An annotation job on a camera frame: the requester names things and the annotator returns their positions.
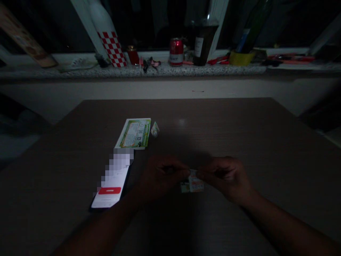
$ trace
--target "wall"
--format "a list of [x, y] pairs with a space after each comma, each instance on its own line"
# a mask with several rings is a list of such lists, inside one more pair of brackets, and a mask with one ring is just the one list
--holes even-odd
[[56, 124], [86, 99], [272, 97], [298, 116], [340, 82], [341, 80], [334, 78], [93, 80], [7, 84], [0, 86], [0, 93]]

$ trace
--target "hand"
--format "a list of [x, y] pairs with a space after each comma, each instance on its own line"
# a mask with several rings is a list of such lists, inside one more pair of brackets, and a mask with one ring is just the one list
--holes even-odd
[[152, 156], [136, 185], [141, 200], [148, 203], [164, 196], [190, 175], [189, 167], [171, 155]]
[[241, 161], [229, 156], [213, 158], [209, 165], [199, 168], [197, 176], [241, 206], [247, 204], [255, 192]]

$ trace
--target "table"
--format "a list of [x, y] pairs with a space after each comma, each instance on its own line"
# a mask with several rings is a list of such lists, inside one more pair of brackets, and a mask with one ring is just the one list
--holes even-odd
[[[151, 117], [161, 132], [137, 151], [128, 189], [152, 154], [192, 168], [239, 157], [268, 199], [341, 241], [341, 150], [271, 98], [87, 100], [0, 172], [1, 255], [46, 255], [90, 213], [126, 118]], [[119, 255], [276, 255], [248, 217], [209, 185], [140, 211]]]

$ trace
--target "yellow cup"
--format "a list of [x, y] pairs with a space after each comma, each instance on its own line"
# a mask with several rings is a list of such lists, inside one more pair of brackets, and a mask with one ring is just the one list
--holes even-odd
[[234, 66], [247, 66], [255, 57], [255, 52], [251, 53], [236, 53], [234, 50], [230, 55], [230, 64]]

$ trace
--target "bottle label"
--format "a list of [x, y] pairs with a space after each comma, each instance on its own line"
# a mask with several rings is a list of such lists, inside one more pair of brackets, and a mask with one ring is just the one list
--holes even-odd
[[194, 47], [194, 56], [200, 58], [201, 56], [201, 49], [202, 43], [204, 42], [203, 37], [196, 37], [195, 38], [195, 47]]
[[183, 54], [170, 54], [169, 61], [172, 63], [182, 63], [184, 61]]
[[243, 35], [242, 35], [242, 38], [236, 48], [236, 52], [241, 52], [242, 49], [243, 49], [243, 46], [245, 44], [245, 41], [246, 41], [246, 38], [248, 37], [248, 34], [250, 33], [250, 29], [249, 28], [245, 28], [243, 30]]

